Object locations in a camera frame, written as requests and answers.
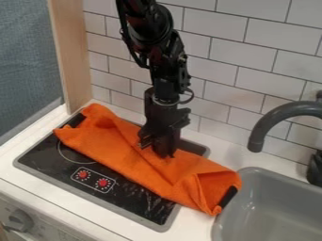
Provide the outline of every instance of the black cooktop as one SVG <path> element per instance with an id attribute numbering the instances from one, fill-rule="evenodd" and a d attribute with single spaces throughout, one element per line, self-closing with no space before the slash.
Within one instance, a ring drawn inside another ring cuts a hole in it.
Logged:
<path id="1" fill-rule="evenodd" d="M 76 127 L 84 118 L 78 114 L 67 123 Z M 206 153 L 204 147 L 185 141 L 181 149 Z M 66 147 L 55 135 L 28 151 L 15 166 L 159 232 L 169 228 L 177 213 L 174 202 Z"/>

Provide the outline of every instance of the gray sink basin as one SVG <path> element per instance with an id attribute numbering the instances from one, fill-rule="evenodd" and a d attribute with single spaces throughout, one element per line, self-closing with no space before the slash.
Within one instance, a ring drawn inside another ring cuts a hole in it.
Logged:
<path id="1" fill-rule="evenodd" d="M 321 241 L 322 188 L 242 169 L 242 190 L 217 217 L 214 241 Z"/>

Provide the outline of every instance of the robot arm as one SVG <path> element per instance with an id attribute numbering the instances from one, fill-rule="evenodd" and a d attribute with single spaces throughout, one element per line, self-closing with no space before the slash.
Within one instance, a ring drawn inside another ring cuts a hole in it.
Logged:
<path id="1" fill-rule="evenodd" d="M 116 0 L 121 34 L 131 56 L 141 68 L 150 70 L 153 87 L 145 92 L 146 124 L 138 136 L 142 149 L 152 146 L 161 157 L 173 157 L 181 129 L 190 122 L 190 109 L 178 109 L 194 98 L 189 89 L 187 56 L 167 8 L 155 0 Z M 180 100 L 180 94 L 190 98 Z"/>

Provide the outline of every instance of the white countertop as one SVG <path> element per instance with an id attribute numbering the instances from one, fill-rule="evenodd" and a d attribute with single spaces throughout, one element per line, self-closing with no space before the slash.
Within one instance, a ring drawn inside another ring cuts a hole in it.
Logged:
<path id="1" fill-rule="evenodd" d="M 110 104 L 104 105 L 129 121 L 143 123 L 145 120 L 138 113 Z M 210 233 L 215 218 L 201 212 L 183 207 L 170 230 L 157 233 L 12 166 L 19 155 L 69 117 L 65 105 L 62 105 L 0 147 L 1 192 L 95 240 L 211 240 Z M 209 147 L 209 159 L 230 169 L 259 167 L 306 181 L 306 167 L 301 164 L 266 153 L 250 153 L 245 147 L 187 129 L 183 131 L 183 138 Z"/>

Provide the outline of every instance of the folded cloth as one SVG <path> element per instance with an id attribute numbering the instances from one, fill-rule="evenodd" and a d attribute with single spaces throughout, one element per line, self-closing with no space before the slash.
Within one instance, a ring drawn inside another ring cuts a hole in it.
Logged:
<path id="1" fill-rule="evenodd" d="M 239 189 L 238 174 L 206 158 L 178 150 L 175 158 L 162 159 L 151 148 L 138 147 L 139 127 L 118 118 L 106 107 L 92 104 L 76 128 L 56 129 L 68 147 L 114 169 L 155 194 L 211 216 L 231 186 Z"/>

